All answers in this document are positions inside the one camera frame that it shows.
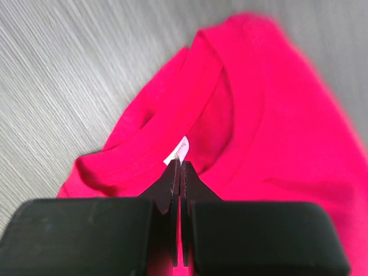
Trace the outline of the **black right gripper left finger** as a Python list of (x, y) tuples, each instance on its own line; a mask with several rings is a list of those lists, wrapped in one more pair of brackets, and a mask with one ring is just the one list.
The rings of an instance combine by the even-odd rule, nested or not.
[(1, 238), (2, 275), (172, 275), (177, 163), (137, 197), (23, 203)]

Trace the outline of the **hot pink t shirt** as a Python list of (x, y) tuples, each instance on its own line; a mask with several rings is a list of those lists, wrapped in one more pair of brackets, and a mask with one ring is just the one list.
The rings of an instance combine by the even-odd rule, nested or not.
[(200, 30), (126, 108), (58, 197), (136, 196), (182, 141), (226, 200), (309, 201), (367, 274), (367, 153), (328, 87), (277, 25), (238, 14)]

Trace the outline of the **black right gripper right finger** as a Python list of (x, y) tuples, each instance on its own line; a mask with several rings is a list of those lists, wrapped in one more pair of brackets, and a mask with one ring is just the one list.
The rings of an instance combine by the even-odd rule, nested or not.
[(225, 201), (181, 166), (181, 241), (190, 275), (349, 275), (329, 215), (311, 202)]

